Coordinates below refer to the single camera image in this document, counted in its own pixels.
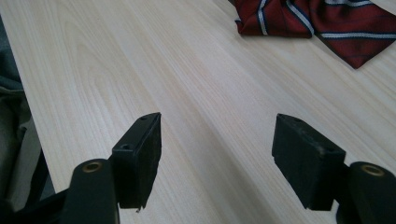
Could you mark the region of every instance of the striped cloth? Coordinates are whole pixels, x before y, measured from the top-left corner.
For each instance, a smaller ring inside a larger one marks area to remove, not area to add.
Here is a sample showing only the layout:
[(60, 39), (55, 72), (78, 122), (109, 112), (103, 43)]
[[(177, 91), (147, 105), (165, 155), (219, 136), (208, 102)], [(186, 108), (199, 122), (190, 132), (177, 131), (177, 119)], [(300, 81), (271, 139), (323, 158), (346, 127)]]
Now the striped cloth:
[(369, 0), (235, 0), (242, 35), (317, 35), (359, 68), (396, 40), (396, 16)]

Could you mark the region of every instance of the red striped necktie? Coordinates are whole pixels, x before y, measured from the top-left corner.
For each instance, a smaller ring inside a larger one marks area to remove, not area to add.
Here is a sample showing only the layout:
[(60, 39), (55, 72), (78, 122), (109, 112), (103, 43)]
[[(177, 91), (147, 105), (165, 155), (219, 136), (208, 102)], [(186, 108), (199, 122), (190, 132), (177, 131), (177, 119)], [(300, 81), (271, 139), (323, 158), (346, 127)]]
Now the red striped necktie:
[(242, 35), (317, 35), (359, 68), (396, 39), (396, 16), (369, 0), (235, 0)]

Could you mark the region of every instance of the maroon fabric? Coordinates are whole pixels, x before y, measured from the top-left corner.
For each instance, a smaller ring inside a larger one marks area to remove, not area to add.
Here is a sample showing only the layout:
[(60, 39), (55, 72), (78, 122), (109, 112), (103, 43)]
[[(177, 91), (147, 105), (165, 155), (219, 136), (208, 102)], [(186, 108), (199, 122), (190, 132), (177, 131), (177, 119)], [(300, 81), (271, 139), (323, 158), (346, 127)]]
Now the maroon fabric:
[(241, 35), (317, 35), (353, 68), (396, 39), (396, 16), (368, 0), (235, 0)]

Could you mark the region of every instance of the white stripe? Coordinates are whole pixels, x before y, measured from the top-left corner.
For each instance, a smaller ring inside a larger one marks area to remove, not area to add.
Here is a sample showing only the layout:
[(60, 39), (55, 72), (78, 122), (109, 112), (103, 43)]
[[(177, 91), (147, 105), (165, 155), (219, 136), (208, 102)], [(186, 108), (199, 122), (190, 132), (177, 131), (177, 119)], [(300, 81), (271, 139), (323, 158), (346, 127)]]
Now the white stripe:
[(326, 4), (329, 5), (348, 5), (350, 7), (361, 7), (365, 5), (371, 5), (370, 1), (361, 1), (361, 2), (351, 2), (349, 0), (324, 0)]
[(290, 10), (298, 17), (300, 20), (305, 24), (306, 27), (308, 27), (309, 32), (311, 32), (311, 35), (314, 34), (314, 27), (312, 27), (311, 22), (294, 6), (291, 4), (290, 0), (286, 1), (286, 4), (288, 4), (288, 7)]
[(268, 35), (267, 28), (265, 27), (264, 15), (262, 13), (262, 9), (264, 8), (266, 2), (267, 0), (262, 0), (262, 2), (260, 3), (259, 11), (257, 12), (259, 14), (259, 22), (260, 22), (260, 26), (262, 27), (263, 35)]
[(377, 38), (377, 39), (396, 39), (396, 34), (381, 35), (370, 33), (344, 33), (344, 34), (321, 34), (323, 38)]

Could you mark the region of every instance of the wooden table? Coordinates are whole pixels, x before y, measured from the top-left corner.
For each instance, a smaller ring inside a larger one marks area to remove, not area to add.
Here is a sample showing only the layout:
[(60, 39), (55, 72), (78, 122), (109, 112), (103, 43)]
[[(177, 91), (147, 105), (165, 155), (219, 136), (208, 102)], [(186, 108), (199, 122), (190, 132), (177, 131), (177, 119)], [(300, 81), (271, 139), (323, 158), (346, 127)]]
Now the wooden table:
[[(393, 14), (394, 0), (375, 1)], [(335, 223), (304, 210), (271, 156), (276, 114), (396, 173), (396, 44), (353, 70), (316, 37), (243, 37), (227, 0), (1, 0), (57, 191), (163, 114), (145, 210), (121, 223)]]

